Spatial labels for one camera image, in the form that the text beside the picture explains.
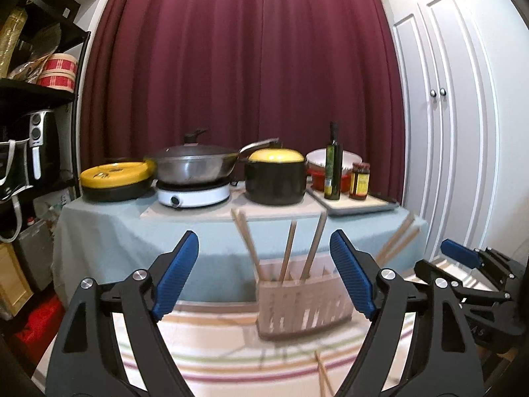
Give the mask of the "white perforated utensil caddy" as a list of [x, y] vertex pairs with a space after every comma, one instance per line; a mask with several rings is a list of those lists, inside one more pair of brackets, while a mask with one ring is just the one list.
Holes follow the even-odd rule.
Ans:
[[261, 263], [264, 279], [256, 279], [261, 339], [297, 339], [350, 321], [353, 305], [330, 254], [317, 255], [303, 281], [305, 260], [304, 255], [292, 257], [283, 281], [281, 259]]

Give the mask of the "light blue tablecloth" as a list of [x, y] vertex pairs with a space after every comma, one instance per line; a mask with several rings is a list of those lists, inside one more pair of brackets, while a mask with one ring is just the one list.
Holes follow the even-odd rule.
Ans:
[[[238, 303], [256, 301], [254, 265], [247, 247], [230, 217], [207, 220], [206, 210], [176, 211], [166, 216], [143, 218], [150, 206], [160, 206], [155, 195], [126, 202], [94, 203], [79, 198], [60, 213], [54, 236], [52, 264], [55, 291], [64, 306], [83, 278], [99, 284], [120, 282], [137, 269], [148, 269], [159, 254], [173, 250], [187, 230], [199, 239], [199, 255], [179, 300], [194, 303]], [[245, 211], [250, 233], [261, 263], [282, 260], [291, 220], [297, 229], [291, 257], [306, 255], [316, 230], [320, 211], [310, 216], [296, 211], [294, 217], [254, 220]], [[409, 211], [394, 211], [351, 217], [327, 218], [317, 249], [328, 253], [335, 230], [343, 230], [356, 248], [377, 254], [398, 229]], [[422, 259], [428, 222], [414, 219], [412, 229], [419, 235], [389, 264], [397, 272], [412, 269]]]

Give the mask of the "white induction cooker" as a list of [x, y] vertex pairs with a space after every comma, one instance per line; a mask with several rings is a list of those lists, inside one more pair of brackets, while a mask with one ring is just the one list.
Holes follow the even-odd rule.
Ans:
[[173, 209], [203, 208], [224, 202], [230, 196], [229, 187], [228, 177], [191, 185], [156, 182], [158, 202]]

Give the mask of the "sauce jar yellow label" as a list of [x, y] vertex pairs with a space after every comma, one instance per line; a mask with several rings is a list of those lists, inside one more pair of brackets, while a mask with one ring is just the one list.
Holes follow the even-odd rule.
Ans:
[[355, 163], [352, 167], [350, 178], [351, 199], [364, 201], [369, 193], [370, 164], [367, 162]]

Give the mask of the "red container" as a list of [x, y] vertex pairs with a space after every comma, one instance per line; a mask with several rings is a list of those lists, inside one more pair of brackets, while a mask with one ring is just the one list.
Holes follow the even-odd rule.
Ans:
[[[325, 171], [309, 168], [306, 173], [311, 177], [311, 187], [313, 190], [324, 192], [327, 177]], [[340, 192], [347, 193], [350, 190], [351, 173], [345, 173], [341, 176]]]

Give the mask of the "yellow black flat pan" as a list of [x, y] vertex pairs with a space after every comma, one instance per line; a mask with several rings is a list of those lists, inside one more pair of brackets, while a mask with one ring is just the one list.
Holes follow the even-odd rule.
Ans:
[[88, 168], [80, 174], [82, 197], [90, 202], [123, 202], [151, 189], [155, 168], [147, 161], [124, 161]]

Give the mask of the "steel wok with lid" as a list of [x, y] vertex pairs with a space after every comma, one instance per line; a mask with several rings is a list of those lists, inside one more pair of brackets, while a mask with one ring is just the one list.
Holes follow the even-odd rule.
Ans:
[[253, 152], [281, 147], [279, 138], [247, 144], [241, 149], [230, 149], [212, 144], [180, 144], [164, 148], [144, 160], [153, 167], [154, 175], [165, 184], [197, 185], [229, 177], [240, 159]]

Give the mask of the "dark olive oil bottle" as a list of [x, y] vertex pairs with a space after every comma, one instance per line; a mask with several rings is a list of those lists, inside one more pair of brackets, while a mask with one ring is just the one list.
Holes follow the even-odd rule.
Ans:
[[325, 150], [325, 183], [324, 197], [327, 200], [340, 199], [340, 182], [343, 168], [343, 147], [338, 142], [338, 123], [330, 123], [330, 143]]

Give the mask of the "black pot yellow lid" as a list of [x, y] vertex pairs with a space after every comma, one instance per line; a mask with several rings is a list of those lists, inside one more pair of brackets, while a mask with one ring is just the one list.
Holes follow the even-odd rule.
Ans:
[[286, 148], [265, 148], [244, 162], [246, 196], [268, 206], [300, 203], [306, 192], [306, 158]]

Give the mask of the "black air fryer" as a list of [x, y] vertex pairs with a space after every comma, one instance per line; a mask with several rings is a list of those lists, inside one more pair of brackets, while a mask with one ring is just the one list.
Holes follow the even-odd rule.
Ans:
[[55, 182], [60, 176], [58, 126], [52, 110], [29, 114], [29, 176], [36, 184]]

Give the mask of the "black white tote bag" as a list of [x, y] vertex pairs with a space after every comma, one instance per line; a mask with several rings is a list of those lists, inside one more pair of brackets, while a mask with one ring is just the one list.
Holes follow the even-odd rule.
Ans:
[[29, 140], [1, 142], [1, 203], [11, 202], [16, 218], [16, 228], [10, 237], [1, 237], [3, 243], [17, 239], [22, 227], [22, 214], [18, 194], [32, 188], [29, 183]]

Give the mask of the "maroon curtain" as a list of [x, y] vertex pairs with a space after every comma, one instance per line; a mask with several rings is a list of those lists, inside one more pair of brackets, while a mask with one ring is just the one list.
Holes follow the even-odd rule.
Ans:
[[381, 0], [107, 1], [83, 82], [83, 168], [198, 128], [207, 144], [277, 137], [308, 153], [331, 122], [371, 188], [401, 199], [403, 96]]

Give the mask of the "red white round tin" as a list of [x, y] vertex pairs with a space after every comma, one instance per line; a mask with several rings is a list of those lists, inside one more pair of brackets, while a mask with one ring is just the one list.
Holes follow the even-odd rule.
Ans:
[[56, 53], [48, 58], [39, 75], [37, 85], [59, 91], [74, 92], [78, 60], [66, 53]]

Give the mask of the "black shelf unit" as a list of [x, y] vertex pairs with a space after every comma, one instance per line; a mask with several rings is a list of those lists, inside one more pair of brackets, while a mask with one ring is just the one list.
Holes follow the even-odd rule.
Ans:
[[[29, 195], [37, 198], [69, 187], [74, 196], [79, 196], [77, 105], [91, 34], [74, 22], [80, 8], [76, 0], [1, 0], [1, 30], [16, 7], [24, 9], [28, 19], [14, 48], [8, 75], [1, 78], [1, 139], [29, 140], [29, 114], [52, 110], [58, 126], [60, 176], [55, 182], [43, 184], [32, 182], [29, 176]], [[74, 92], [37, 85], [44, 64], [56, 53], [78, 60]], [[27, 153], [29, 173], [29, 145]]]

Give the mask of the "gold package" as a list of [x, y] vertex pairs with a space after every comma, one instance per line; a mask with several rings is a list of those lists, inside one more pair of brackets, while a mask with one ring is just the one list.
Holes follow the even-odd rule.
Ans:
[[0, 36], [0, 78], [8, 75], [14, 48], [28, 19], [27, 12], [22, 8], [14, 8], [7, 17]]

